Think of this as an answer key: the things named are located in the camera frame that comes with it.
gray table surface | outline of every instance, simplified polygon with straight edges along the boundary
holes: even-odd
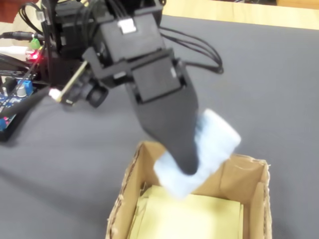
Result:
[[[241,134],[237,152],[271,164],[274,238],[317,238],[319,31],[166,16],[162,24],[220,52],[224,75],[189,72],[201,110],[212,108]],[[125,168],[145,139],[122,87],[97,110],[42,102],[0,146],[0,238],[103,239]]]

light blue foam block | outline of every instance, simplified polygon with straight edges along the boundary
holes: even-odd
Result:
[[[164,188],[173,196],[184,198],[219,169],[240,141],[239,134],[222,117],[212,110],[206,110],[196,125],[197,172],[185,175],[168,152],[156,161],[154,171]]]

white connector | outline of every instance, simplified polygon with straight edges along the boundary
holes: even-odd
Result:
[[[118,26],[122,30],[123,34],[135,32],[137,30],[135,25],[134,25],[134,21],[133,21],[132,18],[120,20],[118,22]]]
[[[61,91],[58,89],[50,89],[49,91],[49,96],[51,96],[52,99],[54,99],[55,101],[57,101],[57,99],[60,97],[61,95]]]

cardboard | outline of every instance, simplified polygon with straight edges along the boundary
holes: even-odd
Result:
[[[165,152],[159,143],[143,142],[127,168],[120,194],[108,219],[106,239],[127,239],[141,188],[158,185],[155,161]],[[193,194],[244,204],[243,239],[271,239],[269,172],[265,160],[232,155]]]

black cable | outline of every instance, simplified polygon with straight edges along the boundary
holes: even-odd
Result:
[[[33,2],[27,2],[24,3],[20,9],[19,9],[19,15],[22,18],[22,20],[29,26],[31,27],[35,32],[37,32],[38,34],[42,34],[42,31],[40,31],[35,25],[33,25],[33,23],[30,21],[30,19],[28,18],[25,8],[27,6],[31,6],[33,7],[36,11],[41,11],[41,9]]]
[[[123,4],[122,4],[121,1],[119,1],[119,0],[111,0],[111,1],[113,1],[114,4],[118,6],[118,8],[119,8],[120,11],[122,12],[123,16],[127,16],[127,15],[128,15],[128,13],[127,13],[127,11],[126,11],[126,9],[125,9],[125,7],[123,6]]]
[[[176,38],[176,37],[168,36],[168,35],[165,35],[163,33],[161,33],[161,36],[163,36],[163,37],[167,38],[168,40],[173,41],[173,42],[175,42],[177,44],[180,44],[180,45],[182,45],[182,46],[184,46],[184,47],[186,47],[188,49],[194,50],[194,51],[196,51],[198,53],[201,53],[201,54],[205,55],[205,56],[209,57],[210,59],[212,59],[213,61],[215,61],[219,65],[221,64],[220,60],[212,52],[210,52],[209,49],[207,49],[204,46],[201,46],[201,45],[199,45],[197,43],[194,43],[194,42],[191,42],[191,41],[187,41],[187,40],[179,39],[179,38]],[[196,46],[196,47],[198,47],[198,48],[200,48],[200,49],[202,49],[202,50],[204,50],[206,52],[203,52],[203,51],[198,50],[196,48],[187,46],[184,43]]]
[[[221,57],[220,57],[220,55],[218,54],[218,52],[217,52],[217,51],[215,50],[215,48],[212,47],[207,41],[205,41],[205,40],[203,40],[203,39],[201,39],[201,38],[199,38],[199,37],[196,37],[196,36],[193,36],[193,35],[189,35],[189,34],[186,34],[186,33],[184,33],[184,32],[177,31],[177,30],[174,30],[174,29],[170,29],[170,28],[167,28],[167,27],[160,26],[159,28],[162,29],[162,30],[171,31],[171,32],[174,32],[174,33],[183,35],[183,36],[187,36],[187,37],[190,37],[190,38],[193,38],[193,39],[195,39],[195,40],[197,40],[197,41],[202,42],[203,44],[205,44],[206,46],[208,46],[208,47],[215,53],[215,55],[216,55],[217,58],[219,59],[220,63],[221,63],[221,64],[223,63],[223,62],[222,62],[222,59],[221,59]]]
[[[13,58],[11,56],[7,56],[7,55],[3,55],[0,53],[0,61],[4,62],[4,63],[7,63],[9,65],[13,65],[13,66],[17,66],[17,67],[20,67],[20,68],[24,68],[25,70],[28,70],[30,68],[30,65],[23,62],[23,61],[20,61],[16,58]]]
[[[13,39],[18,41],[31,41],[32,39],[36,38],[39,41],[43,41],[44,37],[41,34],[27,32],[27,31],[10,31],[4,32],[0,35],[0,38],[4,39]]]
[[[209,49],[207,49],[206,47],[200,45],[200,44],[197,44],[197,43],[194,43],[194,42],[191,42],[191,41],[187,41],[187,40],[183,40],[183,39],[179,39],[179,38],[176,38],[176,37],[172,37],[172,36],[168,36],[168,35],[165,35],[163,33],[161,33],[161,35],[165,38],[167,38],[168,40],[174,42],[174,43],[177,43],[181,46],[184,46],[190,50],[193,50],[193,51],[196,51],[202,55],[205,55],[207,56],[208,58],[210,58],[211,60],[213,60],[214,62],[216,62],[218,64],[218,66],[212,66],[212,65],[207,65],[207,64],[201,64],[201,63],[197,63],[197,62],[191,62],[191,61],[184,61],[184,63],[187,65],[187,66],[194,66],[194,67],[200,67],[200,68],[203,68],[203,69],[206,69],[206,70],[209,70],[209,71],[212,71],[214,73],[217,73],[217,74],[222,74],[224,72],[224,69],[223,69],[223,66],[222,66],[222,61],[220,59],[220,56],[218,55],[216,57],[216,55],[214,55],[214,52],[211,52]]]
[[[4,108],[0,112],[0,119],[2,119],[3,117],[12,117],[18,113],[29,110],[30,108],[36,106],[44,97],[46,97],[49,94],[49,91],[50,87],[47,86],[39,90],[37,93],[29,96],[19,104],[16,104],[9,108]]]
[[[121,11],[120,7],[116,4],[116,1],[114,0],[107,0],[107,2],[111,5],[114,14],[117,17],[124,17],[125,13]]]
[[[47,2],[48,18],[51,22],[54,22],[52,11],[51,11],[52,10],[51,2],[48,0],[42,0],[42,5],[41,5],[42,11],[44,11],[43,2]],[[46,50],[46,53],[47,53],[48,79],[49,79],[49,82],[52,83],[53,62],[52,62],[52,48],[51,48],[50,32],[48,29],[48,24],[43,22],[42,28],[43,28],[43,36],[44,36],[44,42],[45,42],[43,50]]]

